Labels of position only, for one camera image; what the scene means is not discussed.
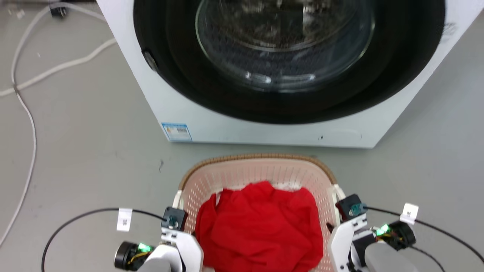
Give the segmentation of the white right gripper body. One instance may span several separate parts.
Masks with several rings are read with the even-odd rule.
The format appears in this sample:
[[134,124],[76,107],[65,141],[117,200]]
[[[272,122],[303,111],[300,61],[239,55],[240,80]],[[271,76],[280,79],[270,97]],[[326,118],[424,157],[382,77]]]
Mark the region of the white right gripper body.
[[328,251],[332,267],[335,272],[351,272],[350,266],[354,269],[361,269],[361,260],[354,249],[353,240],[369,235],[366,217],[356,217],[339,224],[332,231],[329,239]]

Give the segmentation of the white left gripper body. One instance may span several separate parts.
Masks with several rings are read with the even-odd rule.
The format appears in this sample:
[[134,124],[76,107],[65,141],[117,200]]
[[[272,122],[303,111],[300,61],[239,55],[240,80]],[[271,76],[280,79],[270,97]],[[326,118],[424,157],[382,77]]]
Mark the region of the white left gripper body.
[[177,248],[186,272],[203,271],[204,251],[195,236],[183,231],[162,228],[161,239]]

